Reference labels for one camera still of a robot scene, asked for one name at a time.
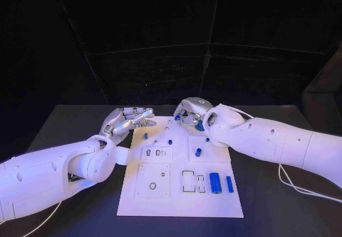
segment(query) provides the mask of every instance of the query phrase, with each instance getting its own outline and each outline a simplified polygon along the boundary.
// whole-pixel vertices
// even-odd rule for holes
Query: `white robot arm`
[[[243,111],[223,104],[209,108],[207,102],[197,97],[183,100],[175,116],[180,119],[178,116],[188,112],[203,119],[206,134],[216,145],[232,146],[258,159],[297,166],[342,188],[342,137],[263,118],[252,117],[246,121],[239,113]],[[187,119],[183,122],[196,124]]]
[[[116,145],[131,129],[157,125],[146,120],[154,116],[152,109],[116,109],[106,118],[100,135],[2,163],[0,222],[40,212],[106,181],[123,151]]]

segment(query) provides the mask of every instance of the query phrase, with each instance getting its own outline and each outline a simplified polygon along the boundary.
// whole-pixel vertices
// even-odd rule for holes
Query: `silver robot hand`
[[[109,137],[119,144],[128,137],[129,131],[139,127],[155,126],[158,123],[146,118],[154,118],[152,108],[120,108],[107,116],[100,135]]]
[[[174,113],[175,120],[181,120],[184,124],[188,126],[197,126],[200,120],[204,120],[206,112],[213,108],[213,104],[210,101],[200,97],[190,97],[183,100],[177,111]]]

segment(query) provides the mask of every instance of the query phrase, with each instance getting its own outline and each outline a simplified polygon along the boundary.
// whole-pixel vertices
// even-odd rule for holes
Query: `dark background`
[[[27,151],[57,104],[177,105],[200,96],[304,110],[341,40],[335,0],[2,1],[0,161]],[[341,108],[340,91],[334,98]]]

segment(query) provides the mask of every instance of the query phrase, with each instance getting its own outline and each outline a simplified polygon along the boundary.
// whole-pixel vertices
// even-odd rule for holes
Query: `gray table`
[[[30,151],[89,139],[119,106],[58,105],[32,142]],[[175,106],[151,106],[171,116]],[[297,106],[237,106],[256,117],[311,129]],[[230,148],[245,218],[118,216],[126,166],[118,165],[106,182],[66,200],[34,236],[342,236],[342,204],[298,193],[279,180],[278,164],[258,160]],[[337,198],[341,189],[325,178],[285,166],[297,185]],[[21,237],[41,224],[54,207],[0,225],[2,237]]]

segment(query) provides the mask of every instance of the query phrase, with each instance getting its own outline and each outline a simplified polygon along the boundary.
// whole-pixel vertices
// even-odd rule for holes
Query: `blue battery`
[[[211,179],[213,194],[220,194],[223,192],[220,174],[211,173],[210,179]]]
[[[229,184],[230,193],[234,193],[233,183],[232,183],[232,178],[230,178],[230,176],[227,176],[227,184]]]
[[[203,150],[201,150],[201,148],[198,148],[197,153],[196,153],[196,155],[197,155],[198,157],[201,156],[201,152],[203,152]]]

